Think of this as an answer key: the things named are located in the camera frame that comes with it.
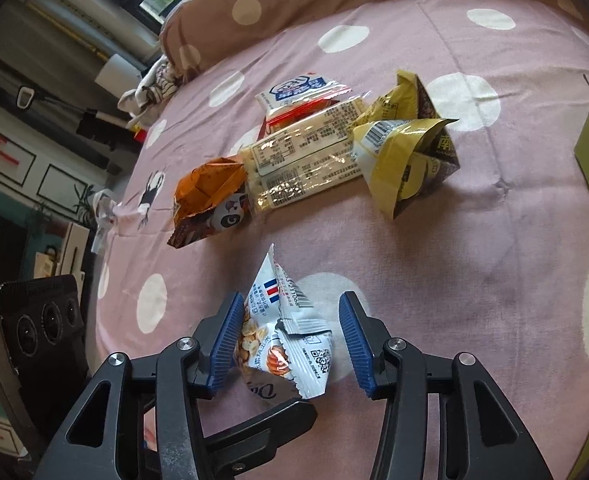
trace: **blue logo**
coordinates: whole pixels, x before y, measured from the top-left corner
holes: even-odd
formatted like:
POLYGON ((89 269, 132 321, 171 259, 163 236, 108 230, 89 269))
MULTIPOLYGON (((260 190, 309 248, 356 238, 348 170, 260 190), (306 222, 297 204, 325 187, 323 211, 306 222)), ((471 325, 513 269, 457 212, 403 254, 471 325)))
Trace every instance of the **blue logo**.
POLYGON ((283 101, 308 90, 323 88, 327 84, 326 80, 321 76, 310 78, 306 75, 300 75, 294 79, 290 79, 290 81, 273 86, 270 93, 274 95, 276 101, 283 101))

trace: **yellow snack package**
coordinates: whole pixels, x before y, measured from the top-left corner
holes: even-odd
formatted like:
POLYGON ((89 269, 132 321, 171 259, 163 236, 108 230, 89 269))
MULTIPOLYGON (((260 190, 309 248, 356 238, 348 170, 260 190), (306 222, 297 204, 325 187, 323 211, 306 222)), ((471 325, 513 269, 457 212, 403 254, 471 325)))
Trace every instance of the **yellow snack package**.
POLYGON ((444 129, 454 119, 386 120, 353 130, 352 160, 377 207, 394 219, 419 194, 459 169, 452 139, 444 129))
POLYGON ((352 128, 375 121, 438 119, 439 114, 417 74, 397 71, 397 86, 372 103, 352 128))

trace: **crumpled cloth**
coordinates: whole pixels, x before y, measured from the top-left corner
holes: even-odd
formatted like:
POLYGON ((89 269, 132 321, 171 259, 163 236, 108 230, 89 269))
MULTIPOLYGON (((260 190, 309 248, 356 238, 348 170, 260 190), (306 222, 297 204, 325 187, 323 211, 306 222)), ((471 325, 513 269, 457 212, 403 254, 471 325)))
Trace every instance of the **crumpled cloth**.
POLYGON ((139 86, 127 91, 119 99, 117 107, 132 117, 127 127, 139 124, 147 130, 152 126, 182 82, 183 75, 177 75, 168 58, 161 56, 148 70, 139 86))

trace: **polka dot blanket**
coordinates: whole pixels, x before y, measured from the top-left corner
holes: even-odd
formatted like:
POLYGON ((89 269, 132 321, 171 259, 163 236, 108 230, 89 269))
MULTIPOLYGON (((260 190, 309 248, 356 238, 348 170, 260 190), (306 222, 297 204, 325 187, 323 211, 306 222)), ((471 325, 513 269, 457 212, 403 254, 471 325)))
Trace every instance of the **polka dot blanket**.
MULTIPOLYGON (((589 191, 573 155, 588 109, 589 34, 530 0, 366 4, 222 60, 168 103, 116 209, 98 286, 102 356, 152 354, 190 335, 227 291, 248 292, 274 243, 331 324, 334 363, 313 429, 247 478, 369 478, 384 403, 351 371, 337 319, 345 290, 426 353, 478 356, 565 478, 589 431, 589 191), (177 181, 255 139, 258 92, 310 71, 373 98, 397 68, 418 73, 441 115, 459 118, 448 128, 461 170, 433 194, 388 221, 357 179, 167 245, 177 181)), ((232 370, 202 404, 204 431, 264 409, 232 370)), ((430 430, 434 478, 434 417, 430 430)))

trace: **black speaker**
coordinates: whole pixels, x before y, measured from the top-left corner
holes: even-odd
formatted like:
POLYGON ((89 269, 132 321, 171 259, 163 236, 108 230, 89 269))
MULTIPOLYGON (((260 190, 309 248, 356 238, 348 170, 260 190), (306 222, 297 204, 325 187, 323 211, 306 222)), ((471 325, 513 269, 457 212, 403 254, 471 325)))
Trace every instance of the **black speaker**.
POLYGON ((37 463, 88 380, 72 275, 0 285, 0 405, 37 463))

